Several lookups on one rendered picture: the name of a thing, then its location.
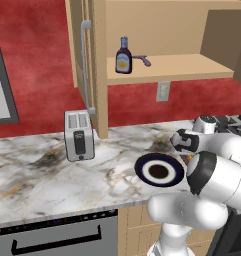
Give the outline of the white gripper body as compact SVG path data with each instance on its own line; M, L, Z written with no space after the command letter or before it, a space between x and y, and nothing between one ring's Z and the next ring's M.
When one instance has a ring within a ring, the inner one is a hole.
M170 142L172 143L174 149L178 152L181 152L185 147L185 141L183 140L184 132L184 129L179 129L170 138Z

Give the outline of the wooden cutting board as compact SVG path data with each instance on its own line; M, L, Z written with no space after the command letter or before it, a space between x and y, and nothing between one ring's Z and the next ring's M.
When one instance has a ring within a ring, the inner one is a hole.
M187 155L187 154L180 154L181 159L183 160L183 162L188 165L189 162L192 160L192 156L191 155Z

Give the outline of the navy and white plate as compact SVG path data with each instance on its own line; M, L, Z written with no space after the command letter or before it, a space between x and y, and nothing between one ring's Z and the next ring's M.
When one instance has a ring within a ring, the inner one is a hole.
M134 166L136 175L154 187L172 187L184 178L184 168L174 157L149 153L141 156Z

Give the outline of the dark condiment bottle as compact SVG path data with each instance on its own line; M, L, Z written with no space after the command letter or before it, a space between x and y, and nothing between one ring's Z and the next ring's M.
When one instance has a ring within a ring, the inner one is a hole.
M116 54L115 71L121 74L130 74L132 72L132 55L128 49L128 38L122 36L120 43L121 47Z

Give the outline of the tan base cabinet drawers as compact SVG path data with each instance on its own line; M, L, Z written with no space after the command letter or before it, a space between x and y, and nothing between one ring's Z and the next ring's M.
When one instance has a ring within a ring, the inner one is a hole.
M146 256L159 238L161 224L153 222L146 205L118 210L118 256ZM206 256L215 235L214 231L193 229L187 237L187 246L196 256Z

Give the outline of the tan cabinet door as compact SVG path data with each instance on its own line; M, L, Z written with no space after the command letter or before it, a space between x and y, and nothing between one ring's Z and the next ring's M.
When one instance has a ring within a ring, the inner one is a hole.
M87 91L89 106L96 108L90 115L92 124L104 139L108 137L106 0L65 0L65 6L73 82L84 103L80 25L83 20L91 21L84 35Z

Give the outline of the black stove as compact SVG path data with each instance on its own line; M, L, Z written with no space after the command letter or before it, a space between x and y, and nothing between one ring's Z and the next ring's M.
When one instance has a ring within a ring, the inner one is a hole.
M201 133L233 133L241 136L241 115L210 116L200 115L193 122L193 131Z

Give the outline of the purple kitchen utensil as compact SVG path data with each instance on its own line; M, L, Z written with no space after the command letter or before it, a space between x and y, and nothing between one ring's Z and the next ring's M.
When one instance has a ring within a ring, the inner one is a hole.
M151 62L147 59L146 55L133 55L132 59L140 59L146 67L151 66Z

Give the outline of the silver toaster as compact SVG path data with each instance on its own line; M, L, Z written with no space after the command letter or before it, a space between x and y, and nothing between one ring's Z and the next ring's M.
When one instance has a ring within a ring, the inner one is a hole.
M65 112L64 140L70 162L91 160L95 157L94 134L86 110Z

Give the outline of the black oven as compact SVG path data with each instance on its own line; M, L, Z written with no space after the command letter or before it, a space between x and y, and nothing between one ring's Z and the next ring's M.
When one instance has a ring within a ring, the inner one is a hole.
M241 256L241 212L228 208L226 224L216 231L206 256Z

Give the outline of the grey dishwasher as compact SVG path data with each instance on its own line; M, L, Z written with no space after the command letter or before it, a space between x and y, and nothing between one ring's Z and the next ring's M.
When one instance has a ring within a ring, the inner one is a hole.
M18 247L27 247L92 235L98 225L101 240L17 256L117 256L117 209L0 228L0 256L13 256L13 240L18 242Z

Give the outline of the grey framed window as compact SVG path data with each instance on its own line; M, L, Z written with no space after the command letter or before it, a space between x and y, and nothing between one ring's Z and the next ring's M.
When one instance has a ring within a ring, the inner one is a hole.
M19 115L0 47L0 124L18 121Z

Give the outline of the grey wall outlet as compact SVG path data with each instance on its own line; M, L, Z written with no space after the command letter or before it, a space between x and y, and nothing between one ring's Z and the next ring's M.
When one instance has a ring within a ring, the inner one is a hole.
M156 101L167 102L170 92L170 81L159 82L157 86Z

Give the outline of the tan open wall cabinet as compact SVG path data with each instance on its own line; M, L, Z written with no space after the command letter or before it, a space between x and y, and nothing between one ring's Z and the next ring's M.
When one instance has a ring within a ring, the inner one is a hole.
M129 75L115 72L120 38L134 55ZM106 0L110 85L231 78L241 47L241 0Z

